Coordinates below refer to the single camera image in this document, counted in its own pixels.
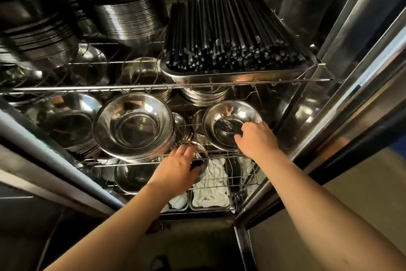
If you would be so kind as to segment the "person's left hand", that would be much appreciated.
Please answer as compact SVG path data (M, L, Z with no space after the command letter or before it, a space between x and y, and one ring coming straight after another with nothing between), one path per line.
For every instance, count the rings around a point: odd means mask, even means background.
M148 187L169 200L185 193L196 182L189 172L197 146L180 145L156 168Z

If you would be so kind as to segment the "stack of dark-rimmed steel plates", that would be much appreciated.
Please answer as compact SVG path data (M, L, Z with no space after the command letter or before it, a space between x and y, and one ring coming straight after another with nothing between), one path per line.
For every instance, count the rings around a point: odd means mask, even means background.
M0 0L0 63L50 71L71 62L81 33L55 0Z

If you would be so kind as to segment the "stack of large steel bowls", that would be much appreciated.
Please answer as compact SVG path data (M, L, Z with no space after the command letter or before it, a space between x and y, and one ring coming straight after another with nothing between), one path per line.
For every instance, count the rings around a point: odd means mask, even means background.
M175 119L162 99L129 93L105 104L93 120L95 143L109 156L145 163L163 156L175 143Z

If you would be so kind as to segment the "stack of round steel plates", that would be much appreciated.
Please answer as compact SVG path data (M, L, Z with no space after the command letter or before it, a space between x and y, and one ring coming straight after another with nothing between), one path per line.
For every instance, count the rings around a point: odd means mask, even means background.
M169 21L165 0L89 1L103 34L126 46L159 34Z

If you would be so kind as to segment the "person's left forearm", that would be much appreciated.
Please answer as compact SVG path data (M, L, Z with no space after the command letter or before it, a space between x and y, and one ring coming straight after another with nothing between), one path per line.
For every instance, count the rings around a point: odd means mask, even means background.
M148 183L124 207L43 271L117 270L164 206L183 192L168 183Z

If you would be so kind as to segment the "stack of small steel dishes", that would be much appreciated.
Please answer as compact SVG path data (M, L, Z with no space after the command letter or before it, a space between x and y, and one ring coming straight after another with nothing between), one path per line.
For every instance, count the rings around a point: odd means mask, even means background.
M209 107L226 99L230 88L225 86L187 87L180 95L193 106Z

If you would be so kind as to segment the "deep steel container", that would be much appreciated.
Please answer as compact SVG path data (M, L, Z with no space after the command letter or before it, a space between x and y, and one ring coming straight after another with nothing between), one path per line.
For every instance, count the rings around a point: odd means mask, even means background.
M192 187L192 189L190 190L190 208L193 210L193 211L209 211L209 210L217 210L217 209L222 209L222 210L227 210L227 209L234 209L235 207L234 207L234 198L235 198L235 195L233 194L233 190L234 190L234 185L233 185L233 176L232 176L232 167L231 167L231 163L230 163L230 161L229 161L229 159L228 158L225 158L225 160L226 160L226 164L225 164L225 170L226 170L226 173L227 173L227 175L228 175L228 187L229 187L229 194L230 194L230 205L228 206L228 207L210 207L210 208L194 208L194 207L192 207L192 205L191 205L191 202L192 202L192 190L193 190L193 187Z

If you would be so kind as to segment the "steel tray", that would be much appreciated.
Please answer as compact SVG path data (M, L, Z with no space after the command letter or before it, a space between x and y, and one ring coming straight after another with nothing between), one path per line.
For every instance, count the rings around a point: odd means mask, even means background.
M169 56L162 53L160 68L162 73L172 79L176 84L250 84L251 82L293 82L300 80L300 77L308 71L315 70L319 65L317 57L302 45L297 37L283 24L278 16L267 5L263 6L268 12L268 17L275 29L304 57L301 65L286 63L284 66L270 64L267 67L254 69L233 69L233 70L208 70L208 71L177 71L172 70L166 64Z

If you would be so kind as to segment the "white cloth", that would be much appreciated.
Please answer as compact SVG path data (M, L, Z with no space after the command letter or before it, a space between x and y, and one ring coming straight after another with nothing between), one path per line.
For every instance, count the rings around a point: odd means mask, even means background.
M246 156L238 157L241 168L241 189L248 198L260 186L265 179L265 174L259 166Z
M178 196L172 198L168 204L169 204L170 210L172 210L172 209L180 210L182 208L187 207L187 205L188 205L187 192L183 193L182 195L178 195Z

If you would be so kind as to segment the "person's right forearm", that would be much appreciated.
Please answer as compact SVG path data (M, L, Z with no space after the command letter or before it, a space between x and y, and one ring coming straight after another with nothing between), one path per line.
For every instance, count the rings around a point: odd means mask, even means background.
M266 151L257 163L323 270L406 271L406 255L283 152Z

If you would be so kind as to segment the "shallow steel bowl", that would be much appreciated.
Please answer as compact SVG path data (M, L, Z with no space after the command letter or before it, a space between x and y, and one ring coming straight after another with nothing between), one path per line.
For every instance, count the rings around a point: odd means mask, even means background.
M242 125L246 122L262 121L260 113L247 102L226 100L207 109L202 119L202 127L212 146L221 151L238 152L234 136L242 135Z

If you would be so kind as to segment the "small steel bowl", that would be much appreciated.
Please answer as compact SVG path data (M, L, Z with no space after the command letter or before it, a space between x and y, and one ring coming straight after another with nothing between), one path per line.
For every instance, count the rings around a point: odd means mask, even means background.
M197 176L197 179L200 180L205 175L206 169L209 165L208 151L203 145L196 141L182 141L180 144L197 146L193 160L190 164L190 171L193 171L195 168L200 168L199 175Z

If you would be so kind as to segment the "steel cabinet door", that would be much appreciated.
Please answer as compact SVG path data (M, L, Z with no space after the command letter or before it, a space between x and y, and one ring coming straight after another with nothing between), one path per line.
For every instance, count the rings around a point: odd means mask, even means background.
M326 11L306 46L318 57L345 1L311 2ZM344 70L344 83L318 87L332 102L332 113L321 114L317 134L310 135L304 155L293 157L290 139L281 139L276 122L283 114L280 93L265 118L280 150L312 180L371 224L406 255L406 163L388 147L406 135L406 0L366 0L358 20L350 20L344 54L334 57ZM302 241L275 187L266 176L240 204L236 237L246 270L312 270L322 267Z
M0 183L95 217L125 200L0 96Z

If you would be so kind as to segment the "person's right hand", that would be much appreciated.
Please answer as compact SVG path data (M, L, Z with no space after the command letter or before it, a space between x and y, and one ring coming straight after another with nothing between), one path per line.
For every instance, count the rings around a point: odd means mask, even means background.
M246 122L242 125L241 131L251 133L251 148L240 150L257 164L275 160L277 156L283 154L275 135L265 122Z

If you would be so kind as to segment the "stack of wide steel basins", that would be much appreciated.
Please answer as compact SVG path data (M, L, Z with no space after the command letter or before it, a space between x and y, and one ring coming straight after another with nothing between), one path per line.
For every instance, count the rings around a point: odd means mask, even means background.
M101 150L93 136L93 120L101 107L92 94L51 94L30 105L24 115L63 149L88 159Z

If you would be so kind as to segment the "pile of black chopsticks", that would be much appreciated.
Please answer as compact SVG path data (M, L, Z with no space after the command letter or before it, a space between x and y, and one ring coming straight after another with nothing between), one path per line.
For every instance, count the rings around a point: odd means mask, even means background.
M264 0L173 2L163 65L175 73L278 70L307 63Z

